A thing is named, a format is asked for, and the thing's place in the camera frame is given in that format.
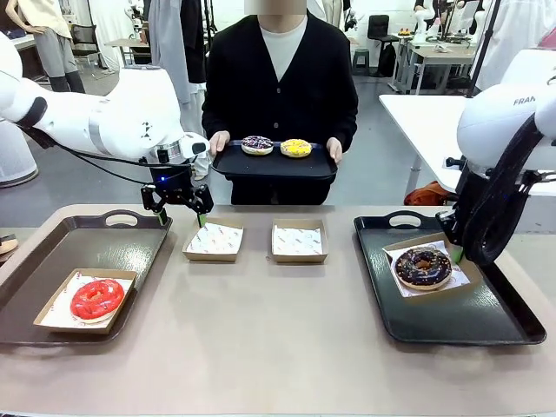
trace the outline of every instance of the red frosted donut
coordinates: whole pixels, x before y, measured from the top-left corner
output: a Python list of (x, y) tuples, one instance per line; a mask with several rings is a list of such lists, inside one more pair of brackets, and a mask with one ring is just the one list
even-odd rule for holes
[(71, 300), (71, 313), (83, 320), (95, 320), (116, 310), (124, 296), (117, 281), (93, 281), (77, 290)]

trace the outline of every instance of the gray skirt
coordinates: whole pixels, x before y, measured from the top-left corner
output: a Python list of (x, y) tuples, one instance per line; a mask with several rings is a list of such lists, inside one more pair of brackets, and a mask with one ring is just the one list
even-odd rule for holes
[(35, 43), (47, 76), (56, 78), (77, 71), (76, 59), (68, 38), (48, 28), (42, 35), (35, 35)]

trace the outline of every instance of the person's left hand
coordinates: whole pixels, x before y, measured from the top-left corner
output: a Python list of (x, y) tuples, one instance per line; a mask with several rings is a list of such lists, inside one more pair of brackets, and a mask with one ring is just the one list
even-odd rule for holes
[(344, 155), (341, 142), (335, 137), (331, 137), (327, 142), (327, 150), (330, 157), (336, 162), (336, 165), (340, 165), (341, 158)]

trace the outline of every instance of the person's right hand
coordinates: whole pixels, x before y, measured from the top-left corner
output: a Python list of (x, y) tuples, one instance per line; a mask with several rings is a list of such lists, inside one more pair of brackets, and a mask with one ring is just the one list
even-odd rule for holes
[(229, 140), (230, 135), (227, 130), (216, 132), (215, 135), (210, 138), (210, 153), (212, 156), (216, 156), (218, 152), (222, 152)]
[(35, 34), (35, 35), (42, 35), (43, 33), (46, 32), (48, 28), (45, 28), (44, 26), (26, 26), (25, 27), (25, 31)]

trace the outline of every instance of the white shirt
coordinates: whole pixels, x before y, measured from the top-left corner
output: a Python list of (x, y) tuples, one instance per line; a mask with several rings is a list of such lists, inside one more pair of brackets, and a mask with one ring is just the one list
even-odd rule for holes
[(51, 28), (58, 35), (71, 39), (68, 24), (63, 19), (58, 0), (18, 0), (20, 14), (31, 26)]
[(298, 27), (286, 33), (273, 33), (261, 28), (262, 38), (267, 45), (278, 81), (282, 80), (289, 65), (294, 60), (295, 52), (299, 48), (306, 29), (307, 17), (303, 19)]

